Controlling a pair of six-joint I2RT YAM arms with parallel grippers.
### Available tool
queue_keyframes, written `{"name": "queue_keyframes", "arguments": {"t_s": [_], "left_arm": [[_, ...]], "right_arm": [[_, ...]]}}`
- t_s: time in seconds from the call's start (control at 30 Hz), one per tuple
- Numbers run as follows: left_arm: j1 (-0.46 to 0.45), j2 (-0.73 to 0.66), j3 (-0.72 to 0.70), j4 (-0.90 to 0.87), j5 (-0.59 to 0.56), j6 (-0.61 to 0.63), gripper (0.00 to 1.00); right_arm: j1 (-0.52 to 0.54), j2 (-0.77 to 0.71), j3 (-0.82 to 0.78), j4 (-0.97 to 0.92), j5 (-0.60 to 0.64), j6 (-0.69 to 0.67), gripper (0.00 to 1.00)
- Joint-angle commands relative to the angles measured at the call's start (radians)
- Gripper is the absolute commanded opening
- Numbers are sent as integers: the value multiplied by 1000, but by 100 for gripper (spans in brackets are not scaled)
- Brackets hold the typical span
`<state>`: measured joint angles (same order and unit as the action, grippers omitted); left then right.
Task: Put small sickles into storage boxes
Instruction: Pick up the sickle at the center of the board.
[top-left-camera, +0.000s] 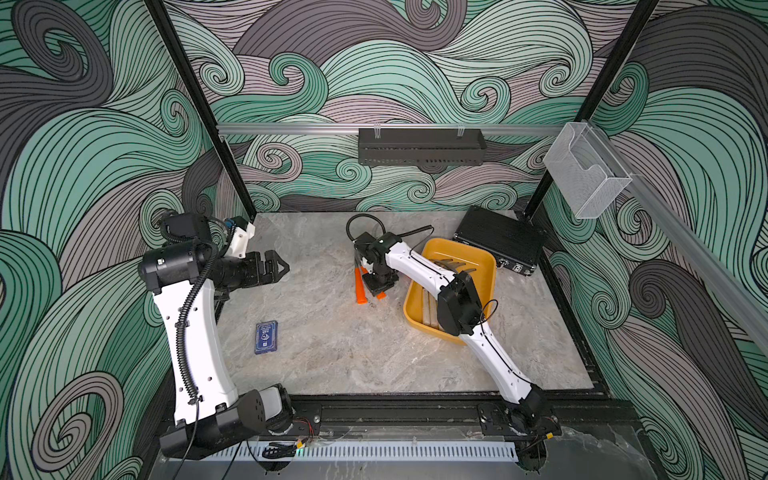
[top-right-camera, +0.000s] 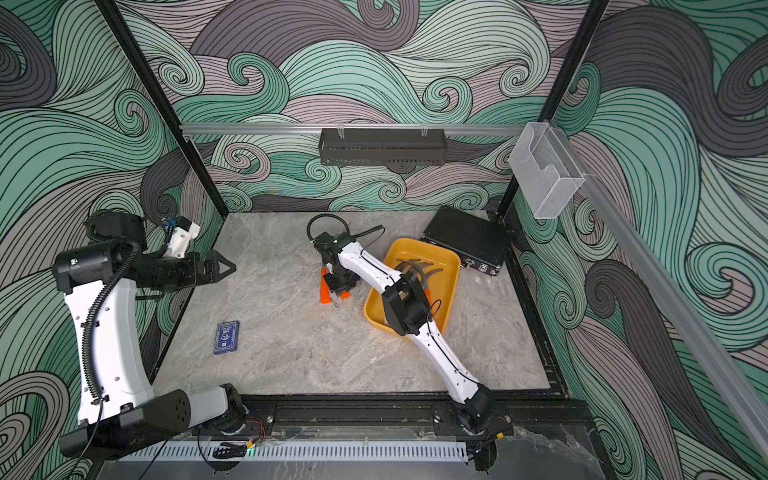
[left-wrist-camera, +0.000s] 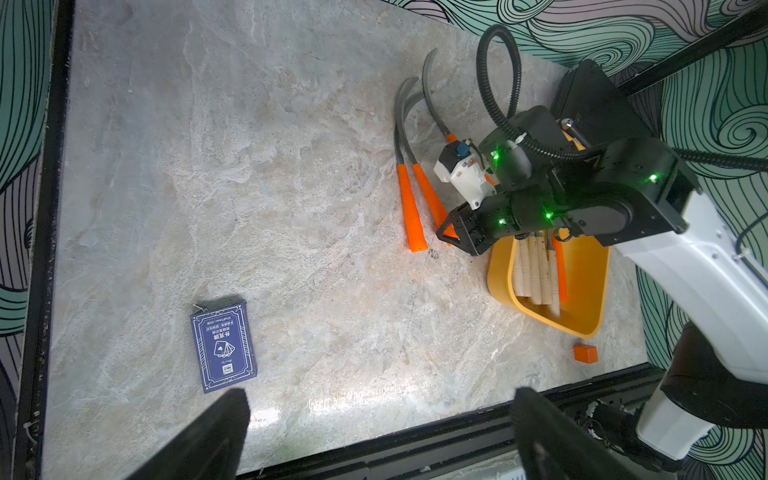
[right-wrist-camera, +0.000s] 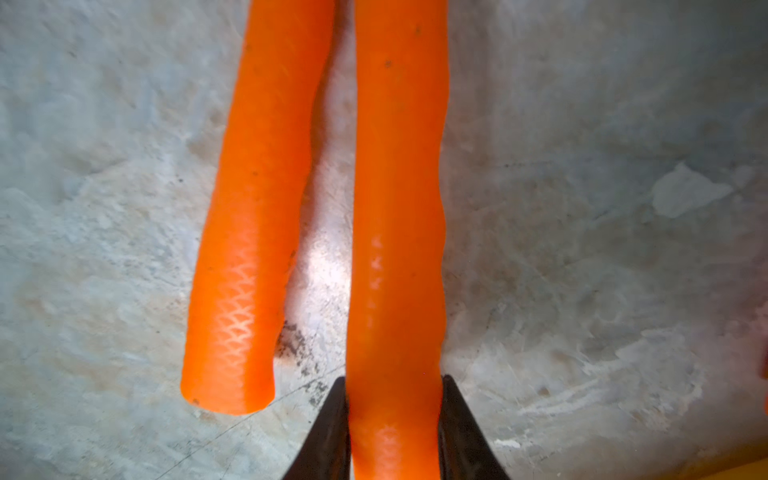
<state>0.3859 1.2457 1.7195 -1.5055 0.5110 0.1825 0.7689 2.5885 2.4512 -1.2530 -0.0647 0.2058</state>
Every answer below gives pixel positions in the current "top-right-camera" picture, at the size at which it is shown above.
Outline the large wooden handle sickle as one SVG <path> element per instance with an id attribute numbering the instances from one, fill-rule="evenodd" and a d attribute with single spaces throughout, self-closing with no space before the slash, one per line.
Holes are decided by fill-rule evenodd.
<path id="1" fill-rule="evenodd" d="M 420 263 L 415 260 L 398 260 L 398 264 L 396 265 L 396 269 L 400 271 L 407 271 L 408 269 L 414 270 L 414 271 L 420 271 L 421 266 Z"/>

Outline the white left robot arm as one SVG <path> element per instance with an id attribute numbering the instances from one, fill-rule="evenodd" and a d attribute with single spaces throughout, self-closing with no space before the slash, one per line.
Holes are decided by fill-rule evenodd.
<path id="1" fill-rule="evenodd" d="M 163 222 L 165 245 L 151 252 L 143 219 L 99 210 L 85 222 L 88 244 L 55 258 L 52 274 L 71 314 L 83 392 L 77 426 L 60 438 L 69 458 L 114 460 L 194 427 L 240 432 L 246 409 L 229 383 L 158 395 L 150 384 L 136 325 L 137 292 L 160 294 L 214 284 L 235 266 L 215 250 L 187 250 L 200 232 L 180 216 Z"/>

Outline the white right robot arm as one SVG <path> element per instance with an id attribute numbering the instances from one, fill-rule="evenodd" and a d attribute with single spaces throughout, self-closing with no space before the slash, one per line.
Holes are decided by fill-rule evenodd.
<path id="1" fill-rule="evenodd" d="M 389 327 L 417 346 L 447 387 L 460 425 L 479 435 L 488 428 L 494 411 L 491 390 L 446 342 L 435 319 L 436 304 L 429 300 L 417 274 L 387 266 L 358 241 L 384 229 L 377 225 L 353 234 L 344 219 L 325 212 L 308 221 L 306 235 L 326 268 L 323 280 L 329 291 L 341 296 L 361 281 L 372 287 L 380 295 Z"/>

